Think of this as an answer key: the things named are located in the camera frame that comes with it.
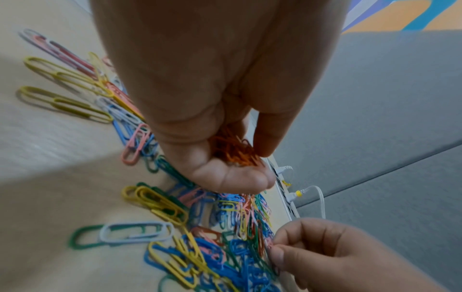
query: table surface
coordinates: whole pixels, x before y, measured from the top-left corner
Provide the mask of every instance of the table surface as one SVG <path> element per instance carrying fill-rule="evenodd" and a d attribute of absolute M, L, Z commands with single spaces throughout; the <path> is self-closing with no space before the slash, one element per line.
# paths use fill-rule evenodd
<path fill-rule="evenodd" d="M 79 56 L 89 51 L 104 56 L 91 17 L 72 1 L 2 4 L 0 291 L 152 291 L 163 273 L 143 262 L 145 244 L 74 251 L 67 242 L 74 230 L 86 225 L 156 220 L 150 212 L 124 202 L 120 192 L 139 181 L 163 189 L 173 182 L 164 173 L 150 174 L 142 162 L 123 165 L 123 146 L 111 125 L 18 99 L 16 91 L 24 85 L 75 98 L 23 65 L 29 55 L 56 62 L 17 35 L 24 28 Z M 265 198 L 276 231 L 289 217 L 276 188 Z M 182 290 L 175 283 L 169 285 L 169 291 Z"/>

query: hand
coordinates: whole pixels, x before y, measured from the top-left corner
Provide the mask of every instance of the hand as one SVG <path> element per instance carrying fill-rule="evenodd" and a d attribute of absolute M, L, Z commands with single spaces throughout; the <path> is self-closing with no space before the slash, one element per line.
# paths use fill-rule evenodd
<path fill-rule="evenodd" d="M 198 185 L 258 193 L 275 175 L 213 158 L 222 125 L 240 137 L 260 112 L 258 155 L 273 153 L 329 60 L 348 0 L 94 0 L 117 73 L 167 159 Z"/>
<path fill-rule="evenodd" d="M 445 291 L 363 231 L 322 219 L 281 227 L 270 258 L 310 292 Z"/>

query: fingernail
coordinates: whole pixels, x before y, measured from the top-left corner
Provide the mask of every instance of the fingernail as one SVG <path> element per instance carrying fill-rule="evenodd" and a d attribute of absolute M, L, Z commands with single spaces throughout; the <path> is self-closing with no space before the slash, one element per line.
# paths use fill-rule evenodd
<path fill-rule="evenodd" d="M 279 246 L 275 245 L 271 248 L 269 255 L 271 257 L 271 261 L 279 268 L 283 268 L 284 266 L 284 250 Z"/>

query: colorful wall mural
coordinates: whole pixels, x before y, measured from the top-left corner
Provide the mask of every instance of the colorful wall mural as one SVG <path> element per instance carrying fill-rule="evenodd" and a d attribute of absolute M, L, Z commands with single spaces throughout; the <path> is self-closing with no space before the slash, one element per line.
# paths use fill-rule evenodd
<path fill-rule="evenodd" d="M 462 29 L 462 0 L 352 0 L 344 33 Z"/>

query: gray partition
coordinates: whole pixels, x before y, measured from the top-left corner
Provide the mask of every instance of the gray partition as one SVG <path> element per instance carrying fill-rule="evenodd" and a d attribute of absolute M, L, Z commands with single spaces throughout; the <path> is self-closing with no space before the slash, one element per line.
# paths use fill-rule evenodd
<path fill-rule="evenodd" d="M 274 155 L 294 167 L 292 190 L 330 195 L 460 145 L 461 48 L 461 31 L 342 35 Z"/>
<path fill-rule="evenodd" d="M 334 194 L 328 219 L 357 226 L 462 291 L 462 146 Z M 319 201 L 298 208 L 320 216 Z"/>

